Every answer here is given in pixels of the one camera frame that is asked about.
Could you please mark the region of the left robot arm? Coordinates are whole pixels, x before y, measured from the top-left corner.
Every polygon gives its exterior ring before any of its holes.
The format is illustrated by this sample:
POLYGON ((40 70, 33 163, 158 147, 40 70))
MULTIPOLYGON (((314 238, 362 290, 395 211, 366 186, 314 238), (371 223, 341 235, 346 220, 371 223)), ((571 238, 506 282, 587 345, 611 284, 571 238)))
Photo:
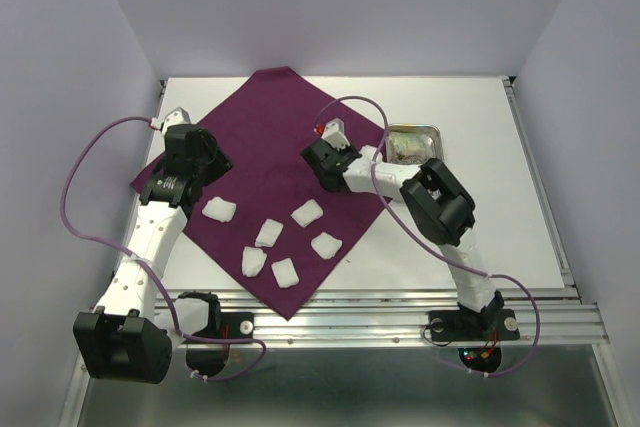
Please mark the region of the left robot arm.
POLYGON ((210 341, 222 331, 214 294, 183 293, 169 312, 154 312, 158 283, 204 187, 232 167, 200 126, 165 122, 162 135, 164 155, 141 191, 136 223, 111 284, 73 325, 93 378, 158 384, 187 336, 210 341))

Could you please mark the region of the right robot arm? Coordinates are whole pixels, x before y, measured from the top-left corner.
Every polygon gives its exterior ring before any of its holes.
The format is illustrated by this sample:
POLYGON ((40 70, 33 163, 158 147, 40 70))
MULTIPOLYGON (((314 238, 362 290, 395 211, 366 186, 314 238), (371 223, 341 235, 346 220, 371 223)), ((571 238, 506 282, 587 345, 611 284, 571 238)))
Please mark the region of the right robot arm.
POLYGON ((495 328, 504 301, 484 268, 473 232, 475 202, 443 161, 420 166, 387 163, 379 150, 318 139, 301 156, 328 192, 372 193, 387 206, 403 203, 417 230, 404 230, 449 266, 463 331, 482 337, 495 328))

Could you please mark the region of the white gauze pad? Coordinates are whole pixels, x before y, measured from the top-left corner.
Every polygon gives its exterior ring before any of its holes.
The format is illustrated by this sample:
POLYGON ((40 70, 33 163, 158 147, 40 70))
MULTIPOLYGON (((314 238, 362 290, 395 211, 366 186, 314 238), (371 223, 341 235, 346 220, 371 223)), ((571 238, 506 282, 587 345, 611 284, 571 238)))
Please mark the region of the white gauze pad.
POLYGON ((287 289, 299 283, 299 277, 291 258, 274 262, 271 269, 279 288, 287 289))
POLYGON ((323 216, 323 209, 314 200, 306 201, 291 213, 291 218, 300 226, 307 227, 323 216))
POLYGON ((202 214, 209 219, 228 223, 233 219, 236 208, 235 203, 226 201, 221 197, 214 197, 202 208, 202 214))
POLYGON ((267 254, 258 247, 247 246, 243 249, 241 272, 248 278, 256 277, 264 267, 267 254))
POLYGON ((283 231, 283 228, 284 225, 281 222, 273 219, 266 219, 255 239, 255 246, 257 248, 273 247, 283 231))
POLYGON ((342 247, 343 242, 326 232, 322 232, 311 240, 311 247, 316 254, 324 259, 332 259, 342 247))

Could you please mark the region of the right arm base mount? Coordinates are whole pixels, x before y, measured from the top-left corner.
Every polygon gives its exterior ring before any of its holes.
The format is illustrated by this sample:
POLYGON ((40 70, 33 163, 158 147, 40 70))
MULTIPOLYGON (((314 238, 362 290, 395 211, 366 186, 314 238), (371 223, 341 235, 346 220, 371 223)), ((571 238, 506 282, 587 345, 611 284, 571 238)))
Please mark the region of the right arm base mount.
POLYGON ((500 343, 518 341, 520 331, 511 309, 502 309, 487 326, 481 326, 479 315, 472 311, 435 310, 428 313, 421 337, 436 347, 459 344, 458 355, 464 367, 496 374, 502 362, 500 343))

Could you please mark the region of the aluminium rail frame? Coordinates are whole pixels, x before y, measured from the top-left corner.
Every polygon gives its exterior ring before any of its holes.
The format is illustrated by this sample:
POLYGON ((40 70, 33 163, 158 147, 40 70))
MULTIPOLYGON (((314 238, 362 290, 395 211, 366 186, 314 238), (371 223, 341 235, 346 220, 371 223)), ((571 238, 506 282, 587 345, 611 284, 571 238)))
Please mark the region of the aluminium rail frame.
POLYGON ((316 115, 340 117, 357 145, 375 144, 383 119, 430 124, 446 165, 474 198, 475 233, 486 267, 521 337, 503 343, 508 373, 465 373, 453 347, 421 335, 431 309, 454 304, 444 264, 404 233, 403 207, 380 213, 360 241, 291 318, 241 288, 193 241, 181 237, 166 284, 172 293, 214 291, 229 312, 250 311, 267 345, 258 366, 236 380, 192 379, 182 359, 158 385, 92 380, 77 426, 631 426, 598 308, 584 303, 523 141, 504 77, 301 77, 285 68, 243 78, 172 78, 160 110, 182 107, 214 124, 230 152, 247 151, 325 203, 300 148, 316 115), (258 121, 283 118, 296 147, 280 155, 257 136, 258 121))

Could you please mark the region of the stainless steel tray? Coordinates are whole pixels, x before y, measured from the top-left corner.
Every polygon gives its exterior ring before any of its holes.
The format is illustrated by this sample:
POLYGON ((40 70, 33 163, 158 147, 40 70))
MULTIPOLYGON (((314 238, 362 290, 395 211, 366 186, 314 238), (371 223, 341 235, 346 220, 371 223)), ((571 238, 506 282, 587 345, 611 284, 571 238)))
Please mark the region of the stainless steel tray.
POLYGON ((385 148, 385 159, 392 164, 422 165, 432 158, 445 160, 441 133, 434 125, 391 124, 385 148))

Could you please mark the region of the packaged gauze bag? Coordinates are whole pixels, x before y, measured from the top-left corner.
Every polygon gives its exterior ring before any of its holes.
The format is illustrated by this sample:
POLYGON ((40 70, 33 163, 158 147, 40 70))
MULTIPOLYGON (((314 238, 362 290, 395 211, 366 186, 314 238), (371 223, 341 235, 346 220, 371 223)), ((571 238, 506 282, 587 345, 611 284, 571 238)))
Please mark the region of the packaged gauze bag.
POLYGON ((424 157, 436 155, 433 139, 425 133, 392 132, 390 145, 395 157, 424 157))

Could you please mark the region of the purple cloth drape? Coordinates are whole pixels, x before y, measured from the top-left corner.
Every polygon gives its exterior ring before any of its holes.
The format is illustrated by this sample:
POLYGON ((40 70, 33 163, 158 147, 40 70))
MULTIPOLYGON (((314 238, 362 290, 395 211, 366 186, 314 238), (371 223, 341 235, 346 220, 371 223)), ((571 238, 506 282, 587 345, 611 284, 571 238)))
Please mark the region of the purple cloth drape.
POLYGON ((319 184, 301 152, 316 140, 314 119, 322 107, 341 118, 356 147, 375 145, 382 130, 289 68, 254 73, 245 82, 228 79, 178 79, 168 82, 162 111, 185 109, 208 129, 233 163, 232 170, 204 190, 184 230, 244 289, 286 320, 314 294, 342 258, 381 215, 373 194, 329 193, 319 184), (205 217, 202 208, 214 197, 236 204, 228 223, 205 217), (323 216, 300 227, 291 213, 314 199, 323 216), (253 278, 241 272, 242 251, 254 243, 266 219, 284 225, 268 263, 291 258, 299 283, 278 287, 270 266, 253 278), (329 260, 320 258, 311 240, 326 232, 343 242, 329 260))

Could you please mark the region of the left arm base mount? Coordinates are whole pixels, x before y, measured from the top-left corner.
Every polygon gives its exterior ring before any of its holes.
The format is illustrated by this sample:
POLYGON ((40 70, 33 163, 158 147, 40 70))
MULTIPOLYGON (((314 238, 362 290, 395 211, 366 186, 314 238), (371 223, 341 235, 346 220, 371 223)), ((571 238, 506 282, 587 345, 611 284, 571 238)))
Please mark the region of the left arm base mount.
MULTIPOLYGON (((207 326, 195 336, 215 339, 238 339, 253 337, 254 314, 249 311, 223 312, 220 325, 207 326)), ((260 346, 201 344, 187 340, 178 352, 185 357, 189 370, 214 377, 237 376, 249 367, 261 351, 260 346)))

